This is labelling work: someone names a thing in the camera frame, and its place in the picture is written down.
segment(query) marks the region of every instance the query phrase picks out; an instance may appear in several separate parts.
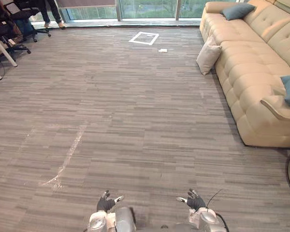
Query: person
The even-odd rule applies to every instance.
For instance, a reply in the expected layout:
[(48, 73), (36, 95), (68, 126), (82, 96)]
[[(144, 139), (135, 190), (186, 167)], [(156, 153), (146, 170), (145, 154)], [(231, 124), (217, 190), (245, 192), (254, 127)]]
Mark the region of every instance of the person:
[(58, 26), (61, 28), (61, 29), (64, 29), (65, 26), (64, 24), (62, 23), (62, 19), (60, 17), (60, 14), (59, 14), (59, 11), (58, 11), (58, 8), (56, 6), (56, 3), (54, 0), (37, 0), (36, 3), (37, 3), (37, 6), (38, 8), (40, 9), (41, 11), (41, 14), (42, 14), (42, 17), (43, 17), (43, 20), (45, 22), (44, 24), (44, 27), (45, 28), (48, 28), (49, 27), (49, 24), (50, 24), (50, 19), (48, 17), (48, 14), (47, 14), (47, 9), (46, 9), (46, 2), (45, 1), (48, 1), (49, 3), (49, 6), (52, 10), (52, 14), (56, 20), (56, 22), (58, 23)]

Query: white tape square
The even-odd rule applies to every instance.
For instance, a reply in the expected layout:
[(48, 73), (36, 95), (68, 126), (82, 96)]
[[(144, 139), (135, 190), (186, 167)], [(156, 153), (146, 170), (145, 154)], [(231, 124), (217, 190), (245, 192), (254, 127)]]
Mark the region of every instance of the white tape square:
[[(142, 41), (137, 41), (136, 39), (140, 36), (140, 35), (147, 35), (149, 37), (153, 37), (153, 39), (149, 42), (149, 43), (146, 43), (146, 42), (142, 42)], [(136, 44), (146, 44), (146, 45), (153, 45), (153, 43), (156, 41), (156, 39), (159, 37), (159, 34), (156, 34), (156, 33), (148, 33), (148, 32), (139, 32), (137, 33), (136, 36), (134, 36), (132, 39), (129, 40), (129, 42), (131, 43), (136, 43)]]

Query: bag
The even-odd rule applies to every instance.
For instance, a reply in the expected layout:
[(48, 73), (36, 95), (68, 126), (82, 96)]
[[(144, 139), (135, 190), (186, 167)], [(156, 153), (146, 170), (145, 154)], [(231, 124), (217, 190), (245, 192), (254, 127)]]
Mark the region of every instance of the bag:
[(32, 35), (34, 28), (29, 20), (26, 19), (18, 19), (14, 20), (18, 28), (20, 29), (21, 33), (23, 34), (23, 37), (26, 37), (28, 35)]

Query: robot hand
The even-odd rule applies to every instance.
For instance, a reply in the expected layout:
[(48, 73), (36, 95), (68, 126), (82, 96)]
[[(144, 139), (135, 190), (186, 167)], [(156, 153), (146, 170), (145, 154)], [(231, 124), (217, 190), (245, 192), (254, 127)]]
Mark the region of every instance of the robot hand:
[(116, 199), (107, 199), (110, 196), (109, 190), (105, 191), (104, 194), (101, 196), (98, 204), (97, 204), (97, 211), (109, 211), (115, 204), (122, 201), (125, 197), (120, 196)]
[(186, 203), (190, 208), (195, 209), (198, 211), (199, 208), (206, 207), (205, 202), (203, 199), (194, 191), (193, 189), (189, 189), (190, 192), (188, 192), (188, 199), (177, 197), (176, 199), (179, 202)]

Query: sofa armrest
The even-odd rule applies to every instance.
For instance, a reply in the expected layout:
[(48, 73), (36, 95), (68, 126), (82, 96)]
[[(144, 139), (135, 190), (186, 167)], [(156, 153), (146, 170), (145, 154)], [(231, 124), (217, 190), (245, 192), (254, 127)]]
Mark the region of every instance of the sofa armrest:
[(223, 9), (234, 6), (237, 2), (210, 1), (205, 4), (207, 13), (219, 14)]
[(285, 103), (284, 96), (267, 96), (261, 100), (261, 103), (267, 107), (278, 119), (290, 121), (290, 106)]

